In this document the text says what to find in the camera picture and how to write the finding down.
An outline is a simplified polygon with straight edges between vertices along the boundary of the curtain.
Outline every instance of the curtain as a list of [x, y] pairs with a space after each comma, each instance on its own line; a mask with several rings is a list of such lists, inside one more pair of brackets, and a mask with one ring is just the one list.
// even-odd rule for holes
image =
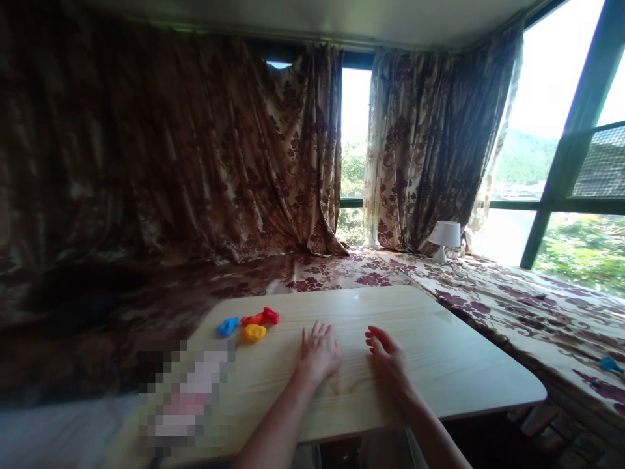
[[495, 174], [497, 174], [497, 168], [499, 167], [499, 155], [508, 132], [512, 106], [514, 105], [516, 93], [519, 89], [519, 79], [521, 78], [522, 65], [523, 58], [521, 54], [519, 54], [518, 59], [514, 62], [514, 68], [512, 69], [512, 78], [510, 80], [510, 90], [508, 92], [505, 115], [501, 121], [501, 125], [499, 126], [497, 141], [495, 147], [493, 148], [491, 157], [488, 160], [484, 177], [482, 178], [482, 184], [480, 184], [475, 202], [473, 203], [471, 217], [469, 218], [469, 222], [464, 231], [466, 246], [462, 247], [461, 252], [467, 251], [470, 254], [482, 255], [482, 249], [484, 246], [483, 228], [486, 225], [486, 220], [488, 219], [490, 197], [493, 192], [493, 182]]
[[64, 8], [0, 7], [5, 286], [85, 257], [346, 254], [341, 51], [276, 70], [238, 38]]
[[467, 225], [495, 146], [517, 24], [459, 55], [378, 51], [365, 169], [365, 244], [431, 253], [439, 220]]

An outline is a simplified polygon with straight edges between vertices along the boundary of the light wood table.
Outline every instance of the light wood table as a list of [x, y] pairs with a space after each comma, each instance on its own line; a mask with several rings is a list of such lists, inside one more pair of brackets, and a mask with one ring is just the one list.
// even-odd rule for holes
[[254, 345], [239, 345], [219, 402], [211, 406], [205, 436], [195, 445], [173, 449], [164, 467], [237, 453], [286, 386], [298, 362], [301, 329], [315, 320], [334, 325], [342, 363], [316, 396], [300, 442], [318, 442], [402, 425], [402, 418], [373, 367], [365, 330], [388, 330], [408, 356], [410, 376], [441, 419], [485, 414], [542, 402], [545, 387], [526, 368], [464, 324], [425, 292], [414, 287], [369, 287], [227, 300], [206, 317], [180, 361], [172, 363], [154, 393], [147, 395], [112, 441], [107, 462], [115, 468], [146, 466], [140, 428], [232, 316], [280, 312], [281, 321]]

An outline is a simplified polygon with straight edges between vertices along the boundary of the ceiling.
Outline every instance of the ceiling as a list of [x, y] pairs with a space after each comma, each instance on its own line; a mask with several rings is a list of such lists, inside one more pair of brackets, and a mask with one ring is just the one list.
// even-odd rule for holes
[[257, 36], [463, 47], [544, 0], [84, 0], [152, 21]]

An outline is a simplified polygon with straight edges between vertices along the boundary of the blue toy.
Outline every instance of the blue toy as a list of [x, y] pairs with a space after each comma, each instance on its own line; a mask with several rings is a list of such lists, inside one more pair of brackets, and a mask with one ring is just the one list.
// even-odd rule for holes
[[599, 366], [606, 371], [616, 371], [625, 379], [625, 369], [618, 366], [617, 361], [612, 357], [603, 357], [599, 360]]
[[230, 337], [238, 325], [239, 316], [228, 318], [217, 328], [217, 333], [221, 337]]

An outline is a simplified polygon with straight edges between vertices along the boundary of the sky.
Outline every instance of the sky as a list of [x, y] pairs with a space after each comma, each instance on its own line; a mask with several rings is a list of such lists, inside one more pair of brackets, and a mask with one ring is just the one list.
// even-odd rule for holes
[[[604, 0], [569, 0], [528, 29], [510, 128], [560, 138]], [[367, 138], [371, 72], [343, 69], [344, 143]], [[598, 125], [625, 120], [625, 61], [621, 60]]]

